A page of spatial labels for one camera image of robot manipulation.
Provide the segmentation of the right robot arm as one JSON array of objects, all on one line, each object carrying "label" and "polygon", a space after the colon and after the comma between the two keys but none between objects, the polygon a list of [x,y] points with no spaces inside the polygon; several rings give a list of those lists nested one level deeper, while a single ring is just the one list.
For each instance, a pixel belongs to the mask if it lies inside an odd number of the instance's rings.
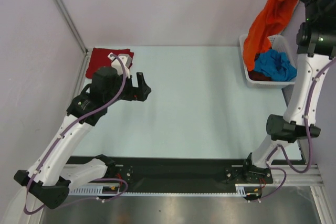
[{"label": "right robot arm", "polygon": [[291,99],[284,115],[268,117],[267,136],[244,161],[242,177],[249,183],[269,175],[272,160],[287,146],[300,139],[311,142],[320,134],[317,103],[335,63],[335,0],[267,0],[249,29],[242,57],[247,70],[255,69],[256,60],[270,48],[269,37],[288,25],[298,2],[304,4],[305,20],[296,36],[298,73]]}]

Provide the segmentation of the orange t shirt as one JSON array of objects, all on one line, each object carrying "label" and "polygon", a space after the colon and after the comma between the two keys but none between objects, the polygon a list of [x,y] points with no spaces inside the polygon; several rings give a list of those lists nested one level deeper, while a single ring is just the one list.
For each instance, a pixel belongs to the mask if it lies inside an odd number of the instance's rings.
[{"label": "orange t shirt", "polygon": [[279,34],[287,27],[297,3],[298,0],[267,0],[243,44],[243,60],[248,71],[254,70],[256,55],[271,47],[268,37]]}]

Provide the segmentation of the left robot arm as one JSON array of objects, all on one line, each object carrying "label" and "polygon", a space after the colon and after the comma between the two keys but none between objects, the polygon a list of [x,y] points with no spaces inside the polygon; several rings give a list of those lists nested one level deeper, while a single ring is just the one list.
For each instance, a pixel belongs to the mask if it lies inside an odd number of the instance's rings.
[{"label": "left robot arm", "polygon": [[92,76],[78,96],[73,98],[61,127],[41,157],[28,170],[18,170],[14,180],[26,187],[43,207],[60,207],[69,193],[89,182],[117,182],[121,196],[128,183],[117,176],[114,160],[98,155],[78,166],[73,172],[62,170],[76,147],[104,116],[108,107],[119,100],[145,101],[151,93],[144,75],[137,72],[138,85],[126,75],[126,68],[101,67]]}]

